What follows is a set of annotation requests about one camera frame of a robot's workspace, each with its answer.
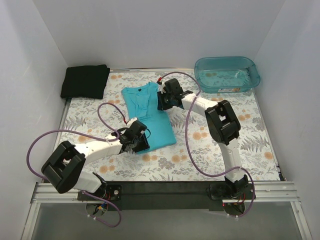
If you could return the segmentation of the turquoise t-shirt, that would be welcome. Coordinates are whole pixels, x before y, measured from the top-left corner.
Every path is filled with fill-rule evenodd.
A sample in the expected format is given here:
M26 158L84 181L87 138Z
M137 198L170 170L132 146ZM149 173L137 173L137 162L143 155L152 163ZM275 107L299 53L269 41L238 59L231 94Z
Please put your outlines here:
M168 114L158 110L157 92L158 85L155 82L138 87L125 87L121 91L129 118L138 118L150 130L147 139L149 149L140 151L140 154L177 143Z

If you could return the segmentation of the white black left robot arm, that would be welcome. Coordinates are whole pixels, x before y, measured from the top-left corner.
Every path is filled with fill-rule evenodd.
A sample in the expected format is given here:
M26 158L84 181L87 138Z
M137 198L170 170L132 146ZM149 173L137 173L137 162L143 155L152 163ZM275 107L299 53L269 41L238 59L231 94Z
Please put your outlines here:
M63 141L44 163L41 172L60 194L76 189L101 200L106 196L108 184L99 174L85 171L84 166L108 156L148 150L150 145L145 132L149 131L145 124L133 118L126 127L110 135L114 138L119 134L115 141L106 139L81 144Z

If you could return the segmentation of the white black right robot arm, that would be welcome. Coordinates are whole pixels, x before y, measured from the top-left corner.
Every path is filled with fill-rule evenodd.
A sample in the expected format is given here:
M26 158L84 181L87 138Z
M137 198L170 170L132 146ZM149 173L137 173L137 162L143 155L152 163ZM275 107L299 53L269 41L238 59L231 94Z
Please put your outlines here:
M184 91L175 78L165 82L159 78L157 84L159 110L178 107L187 110L187 116L194 112L205 117L209 133L218 143L222 153L227 195L232 199L239 198L245 192L248 178L240 170L241 157L238 143L241 125L230 102L207 100L190 90Z

